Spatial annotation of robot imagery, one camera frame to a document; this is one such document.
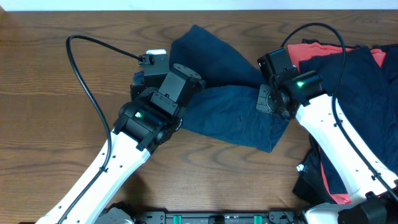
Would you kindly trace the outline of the dark blue denim shorts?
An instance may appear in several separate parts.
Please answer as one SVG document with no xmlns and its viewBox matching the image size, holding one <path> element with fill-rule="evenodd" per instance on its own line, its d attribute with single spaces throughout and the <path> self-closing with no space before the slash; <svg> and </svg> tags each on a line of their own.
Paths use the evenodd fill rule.
<svg viewBox="0 0 398 224">
<path fill-rule="evenodd" d="M 206 88 L 190 100 L 182 127 L 231 144 L 272 152 L 289 119 L 257 110 L 262 73 L 237 50 L 194 25 L 172 42 L 170 64 L 197 72 Z"/>
</svg>

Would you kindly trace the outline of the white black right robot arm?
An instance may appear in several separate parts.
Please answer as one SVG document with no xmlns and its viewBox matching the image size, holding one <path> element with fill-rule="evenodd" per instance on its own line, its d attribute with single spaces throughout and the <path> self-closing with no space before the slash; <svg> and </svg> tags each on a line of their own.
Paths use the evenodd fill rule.
<svg viewBox="0 0 398 224">
<path fill-rule="evenodd" d="M 397 223 L 397 175 L 370 150 L 315 71 L 295 70 L 262 84 L 256 108 L 295 118 L 341 177 L 349 204 L 322 203 L 301 212 L 303 223 Z"/>
</svg>

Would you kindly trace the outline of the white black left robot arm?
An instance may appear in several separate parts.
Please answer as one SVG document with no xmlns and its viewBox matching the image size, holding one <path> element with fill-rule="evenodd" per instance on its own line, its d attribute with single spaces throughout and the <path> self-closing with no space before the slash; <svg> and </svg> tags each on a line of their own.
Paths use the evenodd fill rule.
<svg viewBox="0 0 398 224">
<path fill-rule="evenodd" d="M 156 80 L 156 86 L 132 86 L 110 139 L 39 223 L 94 223 L 127 178 L 181 127 L 188 102 L 203 88 L 201 76 L 176 63 Z"/>
</svg>

